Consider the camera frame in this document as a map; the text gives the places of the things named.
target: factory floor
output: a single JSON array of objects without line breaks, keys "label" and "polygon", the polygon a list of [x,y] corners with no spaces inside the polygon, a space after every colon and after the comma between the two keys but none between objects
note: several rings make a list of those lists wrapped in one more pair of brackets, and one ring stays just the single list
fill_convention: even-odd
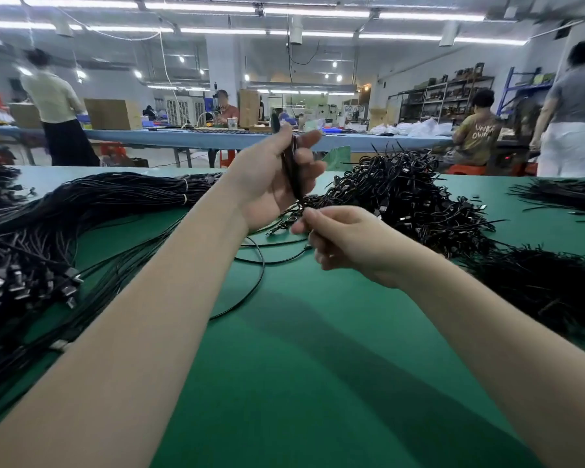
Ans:
[{"label": "factory floor", "polygon": [[[16,157],[16,165],[28,165],[28,161],[25,159],[26,155],[22,147],[11,145],[9,146],[11,151]],[[149,167],[176,167],[175,157],[173,157],[173,149],[131,149],[126,148],[126,152],[129,157],[147,159]],[[35,160],[35,164],[38,166],[50,166],[52,165],[52,159],[46,154],[45,149],[35,148],[32,149],[32,157]],[[181,167],[187,167],[187,155],[184,153],[179,154]],[[208,152],[200,151],[198,149],[191,149],[191,162],[193,167],[196,168],[207,168],[208,167]],[[216,167],[219,167],[219,157],[216,159]]]}]

